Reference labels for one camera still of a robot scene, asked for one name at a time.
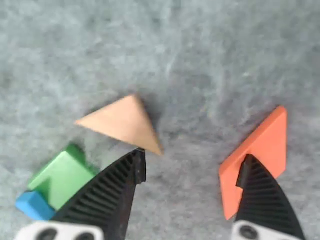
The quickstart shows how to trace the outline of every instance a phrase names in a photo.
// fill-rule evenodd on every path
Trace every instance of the foam block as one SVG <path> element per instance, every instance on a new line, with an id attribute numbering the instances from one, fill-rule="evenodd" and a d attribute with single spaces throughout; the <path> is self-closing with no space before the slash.
<path id="1" fill-rule="evenodd" d="M 55 210 L 50 207 L 39 192 L 24 192 L 15 201 L 15 207 L 33 220 L 50 220 Z"/>
<path id="2" fill-rule="evenodd" d="M 59 210 L 95 175 L 81 149 L 70 144 L 29 181 L 28 188 L 41 193 L 51 207 Z"/>

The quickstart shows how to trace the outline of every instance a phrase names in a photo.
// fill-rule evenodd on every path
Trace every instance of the peach triangular block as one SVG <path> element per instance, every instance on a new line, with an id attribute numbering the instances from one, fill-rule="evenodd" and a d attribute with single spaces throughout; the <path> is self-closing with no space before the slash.
<path id="1" fill-rule="evenodd" d="M 155 154 L 163 154 L 151 121 L 136 95 L 126 96 L 75 123 Z"/>

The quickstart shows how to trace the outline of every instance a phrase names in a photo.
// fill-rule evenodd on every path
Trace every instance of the blue block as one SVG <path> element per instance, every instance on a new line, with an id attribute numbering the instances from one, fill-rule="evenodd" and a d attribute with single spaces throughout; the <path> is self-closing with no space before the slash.
<path id="1" fill-rule="evenodd" d="M 15 201 L 15 207 L 33 220 L 50 220 L 55 210 L 50 207 L 39 192 L 24 192 Z"/>

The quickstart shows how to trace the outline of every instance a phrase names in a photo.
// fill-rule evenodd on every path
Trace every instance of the gray carpet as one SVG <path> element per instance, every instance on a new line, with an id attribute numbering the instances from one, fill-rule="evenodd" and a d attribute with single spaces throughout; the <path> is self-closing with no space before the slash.
<path id="1" fill-rule="evenodd" d="M 228 239 L 219 164 L 277 105 L 279 183 L 320 239 L 318 0 L 0 0 L 0 239 L 30 222 L 15 198 L 69 142 L 100 168 L 130 148 L 73 124 L 129 93 L 165 155 L 147 153 L 128 240 Z"/>

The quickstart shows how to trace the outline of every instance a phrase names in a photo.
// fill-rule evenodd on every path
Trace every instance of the triangle block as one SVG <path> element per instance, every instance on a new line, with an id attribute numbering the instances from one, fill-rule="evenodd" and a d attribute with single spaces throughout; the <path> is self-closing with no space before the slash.
<path id="1" fill-rule="evenodd" d="M 163 154 L 156 132 L 137 95 L 126 96 L 75 123 L 155 154 Z"/>
<path id="2" fill-rule="evenodd" d="M 236 184 L 246 155 L 255 156 L 277 178 L 286 169 L 286 153 L 287 110 L 279 106 L 219 168 L 223 211 L 227 220 L 238 212 L 243 190 Z"/>

